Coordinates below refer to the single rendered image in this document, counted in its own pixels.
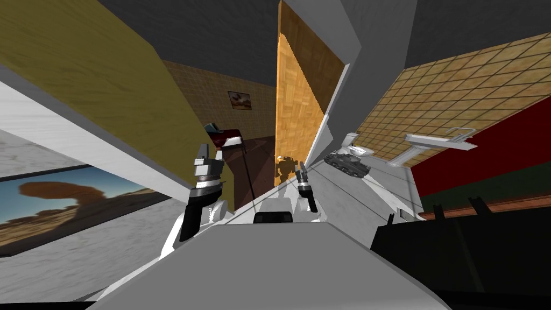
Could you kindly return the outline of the black furniture piece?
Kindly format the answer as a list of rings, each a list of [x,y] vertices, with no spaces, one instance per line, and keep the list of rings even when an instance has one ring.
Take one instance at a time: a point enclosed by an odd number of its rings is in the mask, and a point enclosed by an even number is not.
[[[551,206],[388,224],[371,250],[432,290],[551,297]]]

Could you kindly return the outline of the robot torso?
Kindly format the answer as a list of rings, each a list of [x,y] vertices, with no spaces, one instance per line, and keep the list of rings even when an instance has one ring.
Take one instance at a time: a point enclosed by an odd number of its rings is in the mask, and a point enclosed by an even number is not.
[[[328,222],[222,224],[87,310],[451,310]]]

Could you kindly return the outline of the white toilet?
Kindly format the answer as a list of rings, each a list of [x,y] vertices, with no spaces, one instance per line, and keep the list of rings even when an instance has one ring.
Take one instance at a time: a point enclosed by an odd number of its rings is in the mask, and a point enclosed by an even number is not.
[[[363,158],[374,154],[374,151],[365,147],[357,146],[354,140],[359,134],[352,132],[348,133],[342,142],[341,148],[336,151],[337,154],[351,154],[353,156]]]

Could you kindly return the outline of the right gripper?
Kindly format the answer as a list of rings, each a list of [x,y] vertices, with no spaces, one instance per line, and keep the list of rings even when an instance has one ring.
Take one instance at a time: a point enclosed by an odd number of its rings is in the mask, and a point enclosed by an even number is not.
[[[308,182],[307,170],[302,161],[294,166],[294,173],[297,180],[298,191],[312,191],[312,187]]]

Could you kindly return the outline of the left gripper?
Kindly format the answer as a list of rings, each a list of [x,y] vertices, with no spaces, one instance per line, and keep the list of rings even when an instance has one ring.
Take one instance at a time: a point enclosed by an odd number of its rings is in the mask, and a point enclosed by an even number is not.
[[[224,167],[223,151],[217,149],[215,159],[209,159],[209,145],[202,144],[194,159],[196,182],[212,183],[219,181]]]

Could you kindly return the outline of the small framed wall picture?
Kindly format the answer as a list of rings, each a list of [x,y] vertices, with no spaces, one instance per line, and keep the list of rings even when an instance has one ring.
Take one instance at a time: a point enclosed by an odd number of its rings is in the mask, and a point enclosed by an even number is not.
[[[231,107],[235,110],[252,110],[250,94],[228,91]]]

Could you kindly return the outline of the large framed desert picture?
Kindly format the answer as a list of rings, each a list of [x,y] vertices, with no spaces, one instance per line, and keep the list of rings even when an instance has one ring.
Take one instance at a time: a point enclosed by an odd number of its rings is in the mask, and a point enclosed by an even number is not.
[[[167,199],[91,165],[0,177],[0,258]]]

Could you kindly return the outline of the grey toy tank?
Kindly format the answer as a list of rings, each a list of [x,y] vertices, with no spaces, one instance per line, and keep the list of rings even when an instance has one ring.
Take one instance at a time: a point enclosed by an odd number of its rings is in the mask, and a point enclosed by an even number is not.
[[[359,157],[352,154],[330,153],[323,157],[325,163],[336,169],[357,178],[364,178],[371,168],[363,164]]]

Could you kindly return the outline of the red bed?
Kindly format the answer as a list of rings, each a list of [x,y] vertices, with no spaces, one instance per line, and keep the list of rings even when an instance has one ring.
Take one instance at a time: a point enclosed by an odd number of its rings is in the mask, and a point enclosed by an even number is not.
[[[208,123],[204,126],[205,131],[213,141],[217,149],[243,144],[242,133],[238,129],[222,130],[215,123]]]

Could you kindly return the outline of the white wall sink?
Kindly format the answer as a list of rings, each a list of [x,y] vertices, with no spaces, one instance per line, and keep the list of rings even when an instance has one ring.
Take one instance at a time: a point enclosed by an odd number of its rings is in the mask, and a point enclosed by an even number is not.
[[[422,136],[414,134],[405,134],[404,140],[410,143],[410,148],[403,153],[397,155],[386,164],[391,167],[400,167],[405,162],[413,159],[417,155],[430,149],[458,149],[458,150],[472,150],[477,146],[466,142],[467,138],[470,138],[470,134],[474,133],[476,129],[472,128],[451,128],[446,133],[453,130],[468,130],[467,133],[459,134],[451,139],[437,138],[431,136]]]

